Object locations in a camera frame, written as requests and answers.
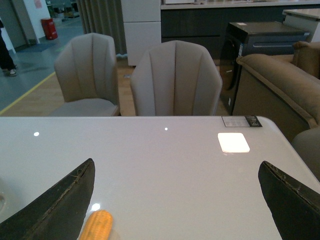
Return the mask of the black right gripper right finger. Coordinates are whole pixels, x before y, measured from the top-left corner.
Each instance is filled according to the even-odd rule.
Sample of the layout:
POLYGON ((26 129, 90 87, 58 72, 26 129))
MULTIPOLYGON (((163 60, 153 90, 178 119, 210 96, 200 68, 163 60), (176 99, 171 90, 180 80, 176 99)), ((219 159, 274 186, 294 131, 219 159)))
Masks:
POLYGON ((258 170, 264 200, 283 240, 320 238, 320 194, 267 161, 258 170))

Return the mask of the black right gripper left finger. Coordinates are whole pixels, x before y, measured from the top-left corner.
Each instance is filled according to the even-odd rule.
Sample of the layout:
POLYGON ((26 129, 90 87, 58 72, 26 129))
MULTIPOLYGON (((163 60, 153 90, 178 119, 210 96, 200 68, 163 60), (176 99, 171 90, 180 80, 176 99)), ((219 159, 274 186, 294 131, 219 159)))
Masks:
POLYGON ((2 240, 76 240, 80 235, 95 182, 89 158, 0 224, 2 240))

